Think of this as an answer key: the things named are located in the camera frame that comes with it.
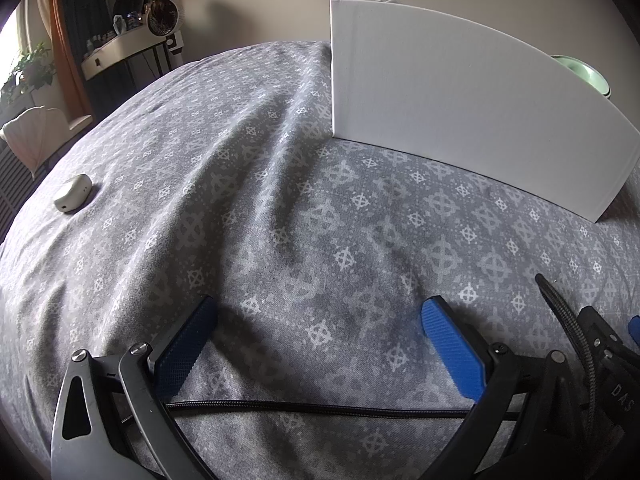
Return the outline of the potted green plant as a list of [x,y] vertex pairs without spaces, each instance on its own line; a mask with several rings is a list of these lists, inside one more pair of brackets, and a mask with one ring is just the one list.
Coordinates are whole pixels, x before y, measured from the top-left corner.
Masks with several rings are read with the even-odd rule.
[[1,105],[8,106],[23,94],[50,86],[56,74],[52,50],[43,42],[21,53],[1,87]]

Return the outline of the grey patterned bed sheet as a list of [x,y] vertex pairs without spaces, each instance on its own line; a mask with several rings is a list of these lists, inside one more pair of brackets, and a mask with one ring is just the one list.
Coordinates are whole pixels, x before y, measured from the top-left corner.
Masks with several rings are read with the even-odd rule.
[[[440,162],[337,140],[324,42],[186,64],[53,167],[1,247],[1,418],[47,465],[72,353],[121,354],[203,295],[184,400],[467,408],[420,324],[444,297],[488,340],[570,350],[535,284],[623,332],[639,312],[639,179],[598,222]],[[90,177],[69,214],[58,189]]]

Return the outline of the white cardboard box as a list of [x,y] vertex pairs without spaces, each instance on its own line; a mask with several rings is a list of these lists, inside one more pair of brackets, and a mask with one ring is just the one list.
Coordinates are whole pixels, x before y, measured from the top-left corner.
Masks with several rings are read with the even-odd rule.
[[555,58],[465,18],[332,0],[332,130],[481,174],[589,221],[639,159],[638,129]]

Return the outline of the green bowl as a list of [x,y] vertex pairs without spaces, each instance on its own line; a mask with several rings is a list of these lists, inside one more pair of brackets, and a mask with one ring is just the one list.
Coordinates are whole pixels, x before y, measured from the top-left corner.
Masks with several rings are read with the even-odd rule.
[[609,99],[611,97],[611,87],[605,76],[588,63],[580,60],[579,58],[574,58],[574,56],[568,55],[555,54],[552,55],[552,58],[570,70],[581,80],[585,81],[592,88],[595,88],[597,92],[605,97],[605,99]]

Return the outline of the white side shelf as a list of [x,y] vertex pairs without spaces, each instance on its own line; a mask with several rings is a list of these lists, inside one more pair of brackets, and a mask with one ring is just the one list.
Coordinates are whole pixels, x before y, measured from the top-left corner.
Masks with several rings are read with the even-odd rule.
[[183,39],[180,30],[168,36],[155,36],[149,29],[138,27],[108,40],[95,48],[81,63],[85,80],[90,80],[108,68],[125,62],[135,55],[161,48],[168,70],[183,64]]

